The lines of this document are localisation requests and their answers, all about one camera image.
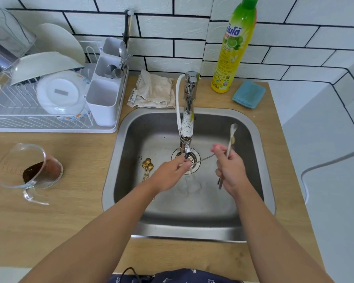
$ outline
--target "green bottle cap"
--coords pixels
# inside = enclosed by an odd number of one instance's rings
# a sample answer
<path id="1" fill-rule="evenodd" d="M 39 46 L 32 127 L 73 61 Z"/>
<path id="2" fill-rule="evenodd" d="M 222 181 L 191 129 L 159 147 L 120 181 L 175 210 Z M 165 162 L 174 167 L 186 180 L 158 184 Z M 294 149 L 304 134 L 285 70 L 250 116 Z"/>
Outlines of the green bottle cap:
<path id="1" fill-rule="evenodd" d="M 241 6 L 243 6 L 245 9 L 252 10 L 257 5 L 257 1 L 258 0 L 243 0 L 241 2 Z"/>

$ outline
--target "person's left arm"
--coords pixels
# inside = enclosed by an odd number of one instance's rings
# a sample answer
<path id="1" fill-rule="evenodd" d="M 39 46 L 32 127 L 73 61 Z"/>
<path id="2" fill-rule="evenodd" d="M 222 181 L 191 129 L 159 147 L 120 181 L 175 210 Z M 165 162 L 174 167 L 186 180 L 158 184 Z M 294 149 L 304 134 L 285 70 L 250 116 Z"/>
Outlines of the person's left arm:
<path id="1" fill-rule="evenodd" d="M 149 203 L 172 188 L 190 166 L 183 156 L 163 163 L 148 180 L 55 248 L 19 283 L 106 283 Z"/>

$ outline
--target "faucet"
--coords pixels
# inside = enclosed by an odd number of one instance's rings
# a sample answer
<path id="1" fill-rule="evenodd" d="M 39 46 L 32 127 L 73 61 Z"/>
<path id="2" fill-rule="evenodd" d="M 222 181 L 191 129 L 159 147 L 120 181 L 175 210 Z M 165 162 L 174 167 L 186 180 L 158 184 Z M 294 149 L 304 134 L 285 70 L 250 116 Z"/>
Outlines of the faucet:
<path id="1" fill-rule="evenodd" d="M 179 108 L 179 87 L 182 78 L 185 78 L 185 92 L 183 95 L 186 100 L 182 120 L 180 117 Z M 193 137 L 193 122 L 194 122 L 194 109 L 193 101 L 197 93 L 197 85 L 199 80 L 199 73 L 195 71 L 188 71 L 185 74 L 180 75 L 176 84 L 176 113 L 177 113 L 177 126 L 179 128 L 180 136 L 180 152 L 185 154 L 185 159 L 189 157 L 191 153 L 191 139 Z"/>

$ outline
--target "sink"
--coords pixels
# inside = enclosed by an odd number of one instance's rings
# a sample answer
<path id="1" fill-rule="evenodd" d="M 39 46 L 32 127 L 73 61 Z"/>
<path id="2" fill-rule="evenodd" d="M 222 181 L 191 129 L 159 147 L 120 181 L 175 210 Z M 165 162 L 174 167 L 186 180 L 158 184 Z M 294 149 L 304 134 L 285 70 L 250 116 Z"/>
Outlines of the sink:
<path id="1" fill-rule="evenodd" d="M 260 134 L 244 114 L 231 109 L 195 108 L 192 160 L 210 156 L 215 142 L 228 145 L 232 123 L 238 125 L 232 147 L 244 160 L 250 182 L 275 214 Z M 102 194 L 103 209 L 142 181 L 145 158 L 151 158 L 156 169 L 179 153 L 179 141 L 174 109 L 140 108 L 129 113 L 118 130 Z M 244 242 L 235 202 L 224 188 L 218 189 L 215 169 L 216 157 L 202 161 L 193 166 L 192 175 L 184 175 L 171 190 L 157 195 L 132 236 Z"/>

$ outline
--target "wooden countertop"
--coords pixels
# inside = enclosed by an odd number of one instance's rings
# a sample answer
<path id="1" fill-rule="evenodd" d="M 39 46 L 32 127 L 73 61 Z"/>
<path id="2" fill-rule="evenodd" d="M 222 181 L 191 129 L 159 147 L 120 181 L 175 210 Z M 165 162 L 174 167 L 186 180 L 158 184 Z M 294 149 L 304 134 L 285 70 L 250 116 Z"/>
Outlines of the wooden countertop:
<path id="1" fill-rule="evenodd" d="M 121 121 L 133 110 L 126 100 L 136 80 L 134 76 L 128 79 Z M 235 81 L 229 92 L 218 94 L 211 90 L 209 79 L 200 80 L 194 106 L 234 109 L 256 124 L 273 186 L 276 217 L 323 266 L 269 85 L 259 83 L 266 93 L 252 110 L 231 100 L 240 84 Z M 101 195 L 116 136 L 0 133 L 0 159 L 14 144 L 30 142 L 45 148 L 65 169 L 60 182 L 46 191 L 53 198 L 49 206 L 28 203 L 21 190 L 0 187 L 0 266 L 34 266 L 102 212 Z M 122 273 L 129 266 L 138 274 L 188 267 L 257 281 L 246 243 L 131 238 L 116 272 Z"/>

